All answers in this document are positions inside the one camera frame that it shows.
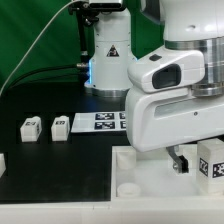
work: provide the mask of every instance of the green screen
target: green screen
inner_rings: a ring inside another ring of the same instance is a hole
[[[0,1],[0,84],[19,63],[48,21],[68,2],[68,0]],[[163,27],[153,24],[140,13],[139,2],[139,0],[126,1],[132,15],[132,51],[138,58],[163,43]],[[86,28],[86,34],[88,49],[90,55],[93,55],[92,28]],[[34,69],[78,62],[80,62],[80,47],[76,17],[69,15],[66,9],[49,27],[12,80]],[[47,72],[32,76],[31,80],[71,72],[74,71]],[[77,81],[77,79],[64,78],[60,81]]]

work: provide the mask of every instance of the marker block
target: marker block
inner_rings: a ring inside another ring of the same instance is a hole
[[[0,154],[0,177],[5,172],[5,170],[6,170],[6,166],[5,166],[4,155]]]
[[[52,140],[67,141],[69,131],[69,118],[66,116],[56,117],[51,127]]]
[[[206,194],[224,192],[224,142],[210,139],[198,142],[197,184]]]
[[[27,118],[20,128],[22,142],[36,142],[42,131],[39,117]]]

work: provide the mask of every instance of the white cable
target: white cable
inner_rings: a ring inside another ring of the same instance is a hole
[[[53,17],[52,19],[48,22],[48,24],[44,27],[44,29],[40,32],[40,34],[38,35],[38,37],[36,38],[36,40],[33,42],[33,44],[31,45],[31,47],[29,48],[29,50],[26,52],[26,54],[23,56],[23,58],[21,59],[21,61],[19,62],[19,64],[15,67],[15,69],[11,72],[11,74],[8,76],[8,78],[6,79],[6,81],[4,82],[4,84],[2,85],[2,88],[0,90],[0,97],[2,96],[2,93],[4,91],[4,88],[6,87],[6,85],[8,84],[9,80],[12,78],[12,76],[16,73],[16,71],[18,70],[18,68],[22,65],[22,63],[25,61],[25,59],[27,58],[27,56],[29,55],[29,53],[31,52],[31,50],[34,48],[34,46],[36,45],[36,43],[39,41],[39,39],[42,37],[42,35],[44,34],[44,32],[47,30],[47,28],[51,25],[51,23],[56,19],[56,17],[65,9],[67,8],[69,5],[72,5],[75,2],[80,2],[80,0],[73,0],[72,2],[69,2],[68,4],[66,4],[64,7],[62,7]]]

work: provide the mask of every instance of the warning label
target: warning label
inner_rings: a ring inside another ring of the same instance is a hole
[[[119,57],[117,49],[115,48],[114,45],[112,45],[112,47],[110,48],[110,51],[108,52],[107,57]]]

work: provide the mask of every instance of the black cable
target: black cable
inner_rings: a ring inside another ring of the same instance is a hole
[[[7,89],[13,88],[21,80],[23,80],[29,76],[41,73],[41,72],[57,71],[57,70],[64,70],[64,69],[71,69],[71,68],[76,68],[76,65],[72,64],[72,65],[63,65],[63,66],[54,66],[54,67],[36,69],[36,70],[30,71],[30,72],[27,72],[27,73],[21,75],[20,77],[18,77],[17,79],[15,79],[13,82],[10,83],[10,85],[8,86]]]
[[[81,62],[87,63],[89,61],[89,55],[86,45],[86,36],[85,36],[85,30],[83,25],[83,18],[82,18],[82,12],[76,11],[76,19],[78,24],[78,31],[79,31],[79,41],[80,41],[80,50],[81,50]]]
[[[29,84],[29,83],[33,83],[33,82],[39,82],[39,81],[48,80],[48,79],[57,79],[57,78],[68,77],[68,76],[78,76],[78,74],[66,74],[66,75],[52,76],[52,77],[42,78],[42,79],[35,79],[35,80],[29,81],[29,82],[15,84],[11,88],[14,88],[16,86],[20,86],[23,84]]]

